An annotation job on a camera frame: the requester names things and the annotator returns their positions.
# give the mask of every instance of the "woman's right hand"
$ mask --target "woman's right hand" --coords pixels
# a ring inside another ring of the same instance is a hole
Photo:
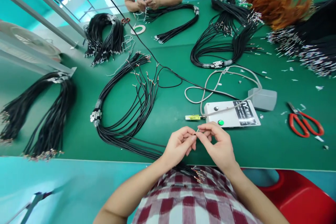
[[[200,139],[215,164],[224,174],[240,169],[233,153],[230,135],[217,123],[210,122],[198,126],[196,136]],[[212,144],[212,136],[217,142]]]
[[[136,0],[137,4],[138,4],[138,7],[139,7],[139,10],[141,12],[145,12],[146,10],[146,3],[144,0]]]

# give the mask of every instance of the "teal floor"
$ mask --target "teal floor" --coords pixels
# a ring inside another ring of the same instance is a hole
[[[54,191],[35,207],[27,224],[92,223],[113,191],[147,165],[61,159],[29,162],[22,157],[0,157],[0,205],[6,206],[0,208],[1,220],[10,219],[34,193]],[[259,186],[277,180],[274,170],[246,169],[244,173]],[[299,173],[336,200],[336,173]]]

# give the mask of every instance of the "red scissors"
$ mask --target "red scissors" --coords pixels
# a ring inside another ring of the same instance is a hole
[[[121,20],[121,22],[122,22],[122,24],[124,25],[124,24],[126,24],[126,23],[128,23],[128,22],[130,22],[131,21],[131,19],[130,18],[126,18],[126,19],[122,19]]]
[[[289,126],[298,136],[307,138],[310,136],[309,132],[311,132],[313,135],[318,135],[318,136],[321,136],[324,134],[324,129],[322,125],[319,123],[319,121],[315,120],[309,115],[299,112],[296,108],[294,108],[294,106],[290,102],[287,102],[287,103],[289,107],[291,108],[291,110],[293,111],[293,113],[289,114]],[[308,123],[308,121],[303,117],[306,117],[315,123],[315,125],[318,127],[318,133],[313,130],[313,128]],[[294,119],[300,125],[301,129],[304,132],[304,135],[298,132],[296,128],[294,127]]]

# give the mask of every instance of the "scissor handle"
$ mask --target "scissor handle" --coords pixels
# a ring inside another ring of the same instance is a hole
[[[301,129],[304,132],[304,135],[301,134],[299,131],[296,130],[296,128],[294,126],[294,119],[300,125]],[[305,127],[305,125],[303,124],[303,122],[301,122],[301,120],[299,119],[298,115],[296,115],[294,113],[289,114],[289,126],[295,132],[295,134],[297,134],[300,137],[307,138],[307,137],[310,136],[309,131],[307,130],[307,128]]]
[[[302,116],[308,118],[309,120],[311,120],[313,123],[315,123],[315,125],[318,128],[318,133],[315,132],[315,130],[310,126],[309,122],[302,118],[303,123],[306,125],[306,127],[308,128],[308,130],[313,134],[313,135],[323,135],[324,134],[324,129],[322,127],[322,125],[319,123],[319,121],[315,120],[313,117],[310,117],[309,115],[299,112]]]

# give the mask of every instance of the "label sticker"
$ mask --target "label sticker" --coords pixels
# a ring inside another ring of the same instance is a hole
[[[233,101],[233,105],[236,106],[240,102],[241,101]],[[243,102],[239,107],[236,107],[235,109],[241,126],[257,124],[247,101]]]

